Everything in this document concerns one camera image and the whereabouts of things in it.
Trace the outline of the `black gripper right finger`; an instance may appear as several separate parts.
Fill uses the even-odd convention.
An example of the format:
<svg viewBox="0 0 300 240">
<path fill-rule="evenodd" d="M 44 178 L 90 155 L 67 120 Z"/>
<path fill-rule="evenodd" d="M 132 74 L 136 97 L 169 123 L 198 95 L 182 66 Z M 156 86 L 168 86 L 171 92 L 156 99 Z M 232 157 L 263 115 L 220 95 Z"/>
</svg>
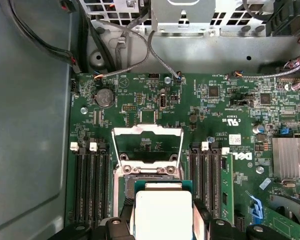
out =
<svg viewBox="0 0 300 240">
<path fill-rule="evenodd" d="M 204 202 L 193 201 L 193 238 L 195 240 L 273 240 L 274 231 L 259 224 L 240 231 L 226 220 L 212 218 Z"/>
</svg>

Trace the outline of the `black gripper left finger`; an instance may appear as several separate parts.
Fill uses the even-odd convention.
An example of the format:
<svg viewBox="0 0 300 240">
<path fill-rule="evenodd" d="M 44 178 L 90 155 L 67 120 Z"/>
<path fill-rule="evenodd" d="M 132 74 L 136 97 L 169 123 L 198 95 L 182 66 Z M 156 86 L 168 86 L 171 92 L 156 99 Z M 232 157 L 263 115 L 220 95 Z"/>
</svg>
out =
<svg viewBox="0 0 300 240">
<path fill-rule="evenodd" d="M 120 217 L 111 217 L 105 225 L 92 229 L 86 223 L 73 223 L 49 238 L 49 240 L 134 240 L 130 233 L 133 206 L 124 205 Z"/>
</svg>

